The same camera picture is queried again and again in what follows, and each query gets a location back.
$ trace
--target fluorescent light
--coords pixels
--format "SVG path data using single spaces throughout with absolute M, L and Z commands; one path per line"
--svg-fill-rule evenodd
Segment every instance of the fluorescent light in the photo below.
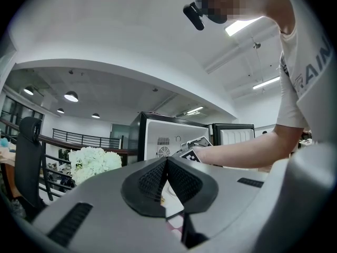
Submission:
M 261 18 L 262 17 L 257 18 L 257 19 L 253 19 L 253 20 L 250 20 L 250 21 L 236 21 L 232 25 L 228 26 L 225 30 L 226 30 L 226 32 L 228 33 L 229 36 L 232 36 L 235 33 L 237 33 L 238 31 L 244 29 L 248 25 L 256 22 L 257 20 L 259 20 Z
M 271 80 L 269 80 L 269 81 L 263 82 L 263 83 L 258 84 L 258 85 L 256 85 L 256 86 L 253 86 L 253 89 L 255 90 L 255 89 L 264 87 L 264 86 L 266 86 L 266 85 L 268 85 L 268 84 L 271 84 L 271 83 L 273 83 L 273 82 L 277 82 L 277 81 L 279 81 L 279 80 L 280 80 L 280 77 L 273 78 L 273 79 L 271 79 Z
M 191 112 L 191 113 L 188 113 L 187 115 L 197 115 L 199 114 L 200 112 Z
M 189 112 L 187 112 L 187 113 L 196 112 L 196 111 L 201 110 L 201 109 L 203 109 L 203 108 L 204 108 L 204 107 L 199 107 L 199 108 L 196 108 L 195 110 L 189 111 Z

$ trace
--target metal railing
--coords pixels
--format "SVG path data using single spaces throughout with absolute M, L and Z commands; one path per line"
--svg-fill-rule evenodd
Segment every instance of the metal railing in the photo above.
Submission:
M 121 149 L 124 136 L 121 139 L 110 139 L 53 129 L 53 139 L 92 147 Z
M 42 167 L 42 172 L 43 172 L 43 180 L 44 180 L 44 183 L 45 183 L 44 185 L 45 185 L 46 188 L 43 188 L 43 187 L 40 187 L 40 186 L 38 188 L 47 192 L 49 200 L 53 201 L 54 200 L 53 196 L 56 196 L 56 197 L 60 198 L 61 195 L 59 195 L 55 192 L 52 192 L 51 191 L 51 185 L 57 186 L 59 188 L 63 188 L 63 189 L 66 189 L 66 190 L 71 190 L 72 188 L 68 187 L 68 186 L 65 186 L 63 184 L 55 183 L 55 182 L 49 180 L 48 179 L 48 172 L 51 172 L 51 173 L 57 174 L 58 176 L 69 178 L 69 179 L 71 179 L 72 177 L 70 175 L 67 175 L 67 174 L 64 174 L 64 173 L 61 173 L 61 172 L 58 172 L 58 171 L 54 171 L 54 170 L 48 168 L 47 162 L 46 162 L 47 158 L 53 159 L 53 160 L 58 161 L 58 162 L 62 162 L 63 164 L 71 164 L 71 162 L 67 161 L 67 160 L 60 159 L 60 158 L 55 158 L 55 157 L 52 157 L 51 155 L 46 154 L 46 143 L 42 142 L 42 155 L 41 155 L 42 165 L 41 165 L 41 167 Z

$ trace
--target ceiling pipe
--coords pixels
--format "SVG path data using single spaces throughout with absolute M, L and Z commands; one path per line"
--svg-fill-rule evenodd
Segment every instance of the ceiling pipe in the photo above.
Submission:
M 157 107 L 155 107 L 153 109 L 153 112 L 156 112 L 157 110 L 159 110 L 161 107 L 163 107 L 164 105 L 168 104 L 170 101 L 172 101 L 178 94 L 173 93 L 172 95 L 170 95 L 167 99 L 165 99 L 162 103 L 160 103 Z

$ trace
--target black vent slot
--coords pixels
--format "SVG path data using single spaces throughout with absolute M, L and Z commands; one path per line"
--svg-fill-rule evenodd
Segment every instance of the black vent slot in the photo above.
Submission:
M 127 205 L 139 214 L 165 218 L 165 208 L 160 205 L 160 200 L 167 181 L 166 158 L 153 162 L 126 177 L 121 194 Z
M 208 174 L 192 168 L 186 159 L 167 159 L 167 179 L 185 214 L 205 212 L 211 206 L 219 191 L 216 181 Z
M 93 206 L 88 203 L 76 204 L 48 234 L 48 237 L 59 245 L 67 247 L 92 208 Z
M 247 184 L 248 186 L 256 187 L 256 188 L 261 188 L 263 186 L 263 182 L 261 181 L 256 181 L 248 178 L 240 178 L 238 179 L 239 183 Z
M 202 181 L 177 164 L 168 164 L 167 174 L 171 187 L 183 205 L 202 189 Z
M 151 171 L 139 178 L 138 188 L 148 199 L 155 202 L 161 201 L 162 191 L 167 181 L 165 170 L 166 162 L 161 163 Z

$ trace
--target white flower bouquet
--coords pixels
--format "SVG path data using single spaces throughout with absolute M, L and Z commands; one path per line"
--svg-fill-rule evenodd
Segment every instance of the white flower bouquet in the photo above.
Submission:
M 102 148 L 83 147 L 69 153 L 71 174 L 76 184 L 86 179 L 122 167 L 121 157 L 114 152 L 105 152 Z

